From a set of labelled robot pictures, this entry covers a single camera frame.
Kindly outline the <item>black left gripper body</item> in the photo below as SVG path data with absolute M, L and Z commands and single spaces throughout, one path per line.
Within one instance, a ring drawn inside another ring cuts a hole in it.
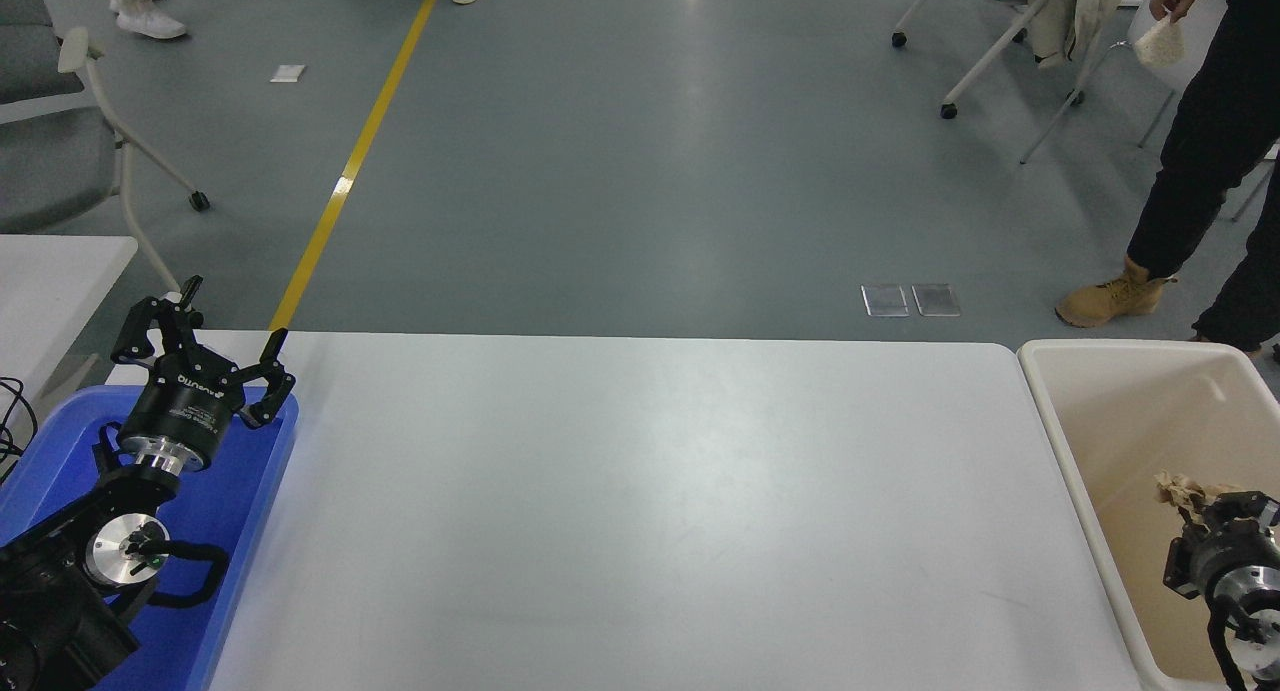
M 166 470 L 202 471 L 212 465 L 243 408 L 244 392 L 180 371 L 152 369 L 138 401 L 118 431 L 118 447 L 133 456 L 166 459 Z

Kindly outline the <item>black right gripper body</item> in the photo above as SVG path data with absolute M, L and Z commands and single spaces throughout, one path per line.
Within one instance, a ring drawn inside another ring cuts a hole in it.
M 1203 598 L 1277 592 L 1277 545 L 1268 531 L 1230 527 L 1190 553 L 1190 580 Z

